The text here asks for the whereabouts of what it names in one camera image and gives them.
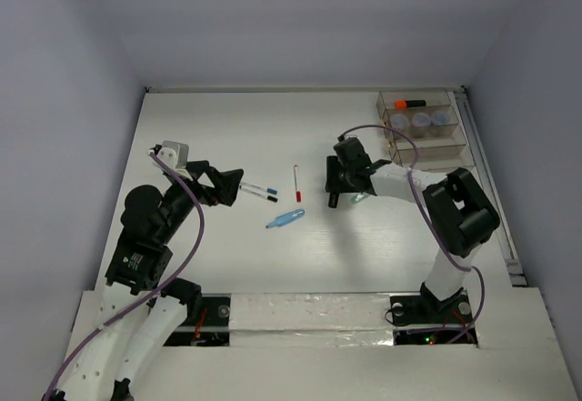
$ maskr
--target white floor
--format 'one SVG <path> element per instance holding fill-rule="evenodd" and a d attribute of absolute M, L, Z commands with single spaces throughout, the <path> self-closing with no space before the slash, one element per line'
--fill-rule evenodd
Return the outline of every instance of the white floor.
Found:
<path fill-rule="evenodd" d="M 72 344 L 90 327 L 98 292 L 121 231 L 126 194 L 169 186 L 146 152 L 164 140 L 190 145 L 190 160 L 218 170 L 243 168 L 244 180 L 280 191 L 277 204 L 240 193 L 233 207 L 205 209 L 206 232 L 182 277 L 205 293 L 360 293 L 416 291 L 437 245 L 416 207 L 369 198 L 329 209 L 326 156 L 354 125 L 377 123 L 375 93 L 147 95 L 127 162 L 96 293 L 85 295 Z M 379 131 L 357 133 L 375 160 Z M 304 202 L 293 190 L 299 165 Z M 306 216 L 266 230 L 296 208 Z M 169 274 L 196 238 L 196 212 L 170 248 Z M 495 237 L 477 255 L 487 282 L 477 323 L 481 347 L 375 346 L 164 348 L 137 395 L 140 401 L 204 400 L 575 400 L 574 389 L 536 289 L 512 288 Z M 478 282 L 467 279 L 472 303 Z"/>

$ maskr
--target blue marker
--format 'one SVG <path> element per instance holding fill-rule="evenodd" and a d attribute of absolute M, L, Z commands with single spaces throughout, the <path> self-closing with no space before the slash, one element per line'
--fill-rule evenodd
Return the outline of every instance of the blue marker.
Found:
<path fill-rule="evenodd" d="M 296 221 L 300 217 L 305 216 L 306 211 L 303 208 L 295 210 L 293 212 L 285 213 L 284 215 L 277 216 L 273 222 L 266 225 L 266 228 L 274 228 L 276 226 L 286 226 L 287 224 Z"/>
<path fill-rule="evenodd" d="M 271 195 L 276 195 L 276 190 L 272 189 L 271 187 L 261 187 L 260 185 L 251 185 L 250 183 L 245 183 L 244 181 L 240 182 L 240 185 L 250 187 L 251 189 L 259 190 L 261 192 L 267 192 Z"/>

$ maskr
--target transparent plastic box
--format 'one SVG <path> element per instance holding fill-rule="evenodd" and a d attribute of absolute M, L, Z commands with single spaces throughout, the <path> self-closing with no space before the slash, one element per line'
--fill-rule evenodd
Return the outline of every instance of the transparent plastic box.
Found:
<path fill-rule="evenodd" d="M 400 100 L 424 100 L 426 106 L 397 109 L 395 102 Z M 381 92 L 377 110 L 383 125 L 394 127 L 415 141 L 419 155 L 416 169 L 442 171 L 475 165 L 446 91 Z M 386 139 L 390 159 L 409 166 L 414 159 L 412 145 L 402 136 L 388 132 Z"/>
<path fill-rule="evenodd" d="M 424 100 L 424 107 L 396 108 L 397 101 Z M 380 92 L 377 110 L 385 126 L 395 128 L 414 139 L 450 137 L 458 127 L 455 108 L 445 91 Z M 392 142 L 406 140 L 386 132 Z"/>

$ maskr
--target marker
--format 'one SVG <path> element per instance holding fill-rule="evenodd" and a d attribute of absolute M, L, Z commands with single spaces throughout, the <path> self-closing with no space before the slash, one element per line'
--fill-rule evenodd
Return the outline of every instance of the marker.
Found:
<path fill-rule="evenodd" d="M 306 215 L 306 211 L 303 208 L 299 210 L 294 210 L 293 212 L 285 213 L 284 215 L 277 216 L 274 221 L 269 222 L 266 228 L 273 228 L 276 226 L 286 226 L 291 224 L 293 221 Z"/>
<path fill-rule="evenodd" d="M 246 187 L 250 187 L 252 189 L 259 190 L 261 192 L 267 192 L 268 194 L 271 194 L 271 195 L 276 195 L 276 190 L 272 189 L 270 187 L 261 187 L 260 185 L 251 185 L 250 183 L 245 183 L 244 181 L 241 181 L 240 185 L 244 185 Z"/>
<path fill-rule="evenodd" d="M 298 203 L 301 202 L 301 191 L 299 190 L 299 166 L 293 166 L 293 179 L 295 181 L 295 199 Z"/>
<path fill-rule="evenodd" d="M 263 198 L 266 199 L 267 201 L 271 201 L 272 203 L 276 203 L 278 201 L 277 198 L 275 198 L 274 196 L 271 195 L 267 195 L 267 194 L 259 194 L 258 192 L 254 192 L 250 189 L 247 189 L 246 187 L 243 187 L 243 185 L 240 185 L 238 187 L 242 192 L 246 192 L 248 194 L 254 195 L 254 196 L 258 196 L 259 198 Z"/>
<path fill-rule="evenodd" d="M 394 103 L 394 106 L 396 108 L 426 107 L 426 101 L 424 99 L 396 101 Z"/>

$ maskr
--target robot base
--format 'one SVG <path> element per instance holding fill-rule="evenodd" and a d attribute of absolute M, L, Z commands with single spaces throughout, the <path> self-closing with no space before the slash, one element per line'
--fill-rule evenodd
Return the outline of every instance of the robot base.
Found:
<path fill-rule="evenodd" d="M 460 290 L 445 302 L 437 301 L 423 284 L 420 294 L 390 297 L 394 326 L 469 324 L 473 321 L 467 294 Z"/>

